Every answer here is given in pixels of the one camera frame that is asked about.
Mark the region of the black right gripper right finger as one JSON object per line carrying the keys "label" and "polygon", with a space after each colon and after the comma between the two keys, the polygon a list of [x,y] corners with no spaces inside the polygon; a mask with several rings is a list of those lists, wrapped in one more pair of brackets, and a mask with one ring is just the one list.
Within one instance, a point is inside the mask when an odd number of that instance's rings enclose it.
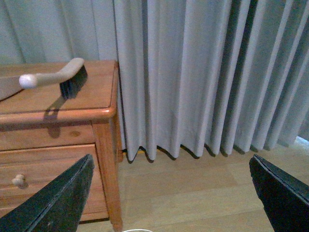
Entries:
{"label": "black right gripper right finger", "polygon": [[309,186],[259,155],[250,161],[258,198],[276,232],[309,230]]}

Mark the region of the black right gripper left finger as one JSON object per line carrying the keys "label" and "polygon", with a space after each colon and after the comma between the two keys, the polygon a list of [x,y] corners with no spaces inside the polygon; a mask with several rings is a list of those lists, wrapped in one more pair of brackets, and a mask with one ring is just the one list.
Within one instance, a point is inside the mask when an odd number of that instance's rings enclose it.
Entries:
{"label": "black right gripper left finger", "polygon": [[74,232],[91,188],[94,160],[87,154],[23,204],[1,217],[2,232]]}

